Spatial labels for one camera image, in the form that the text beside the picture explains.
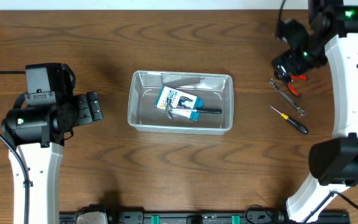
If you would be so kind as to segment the red handled pliers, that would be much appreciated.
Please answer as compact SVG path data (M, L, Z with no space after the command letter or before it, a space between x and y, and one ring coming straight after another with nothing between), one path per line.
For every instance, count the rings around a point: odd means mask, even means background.
M298 92L297 90L294 89L292 83L294 80L302 80L302 81L308 81L308 77L306 75L291 75L290 76L290 81L286 84L287 89L290 91L291 94L293 94L294 96L301 98L302 94L300 92Z

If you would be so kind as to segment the silver combination wrench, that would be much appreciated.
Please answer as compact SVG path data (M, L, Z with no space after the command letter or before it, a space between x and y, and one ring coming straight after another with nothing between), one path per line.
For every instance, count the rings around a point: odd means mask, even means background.
M292 100L283 90L281 90L278 85L275 83L275 81L273 79L269 79L268 81L273 88L283 97L285 98L292 106L294 106L297 110L297 112L301 115L304 116L306 114L306 112L304 110L301 109L301 107L294 101Z

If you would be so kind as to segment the screwdriver yellow black handle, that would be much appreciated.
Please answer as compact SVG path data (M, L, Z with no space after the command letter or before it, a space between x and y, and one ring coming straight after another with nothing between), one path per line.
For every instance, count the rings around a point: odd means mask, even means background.
M284 114L284 113L280 112L279 110L277 110L272 105L270 105L270 108L273 109L274 111L276 111L283 119L285 119L290 125L292 125L292 127L294 127L300 133L302 133L302 134L308 134L309 133L308 128L305 125L303 125L302 123L300 123L299 121L297 121L296 119L294 119L293 117L288 116L287 114Z

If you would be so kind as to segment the clear plastic container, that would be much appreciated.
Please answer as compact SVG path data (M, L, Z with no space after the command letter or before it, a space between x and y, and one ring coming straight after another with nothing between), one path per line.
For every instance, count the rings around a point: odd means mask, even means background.
M199 96L202 109L221 114L171 112L155 107L163 86ZM128 103L128 124L138 131L223 135L233 126L233 80L230 75L188 72L136 71Z

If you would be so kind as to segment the claw hammer black handle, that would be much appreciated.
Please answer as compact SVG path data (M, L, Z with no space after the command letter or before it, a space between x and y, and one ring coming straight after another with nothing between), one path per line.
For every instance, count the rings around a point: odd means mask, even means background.
M207 114L221 114L221 109L202 109L202 108L173 108L171 105L171 99L168 98L165 105L165 112L169 119L172 118L171 112L178 112L178 111L190 111L195 113L207 113Z

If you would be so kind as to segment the blue white cardboard box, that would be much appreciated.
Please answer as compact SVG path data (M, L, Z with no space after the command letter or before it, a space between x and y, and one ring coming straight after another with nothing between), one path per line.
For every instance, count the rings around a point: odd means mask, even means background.
M181 90L163 86L159 96L157 97L155 107L160 110L165 110L167 100L171 100L173 108L202 108L204 101L199 96L195 96Z

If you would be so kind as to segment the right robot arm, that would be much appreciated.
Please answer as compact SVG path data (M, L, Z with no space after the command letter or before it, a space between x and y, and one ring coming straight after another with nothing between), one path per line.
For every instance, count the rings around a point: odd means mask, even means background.
M277 38L289 49L275 58L276 81L288 87L286 97L298 93L291 86L308 70L329 65L334 93L332 139L312 146L309 174L285 202L274 223L344 223L342 213L327 212L335 197L358 185L358 4L346 1L308 2L309 29L296 20L279 20Z

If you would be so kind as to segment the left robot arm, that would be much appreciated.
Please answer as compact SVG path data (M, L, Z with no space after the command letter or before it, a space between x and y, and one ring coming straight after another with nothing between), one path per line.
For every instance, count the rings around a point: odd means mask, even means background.
M27 91L2 121L12 146L14 223L59 222L59 174L65 133L103 119L95 91L74 95L74 72L64 63L26 66Z

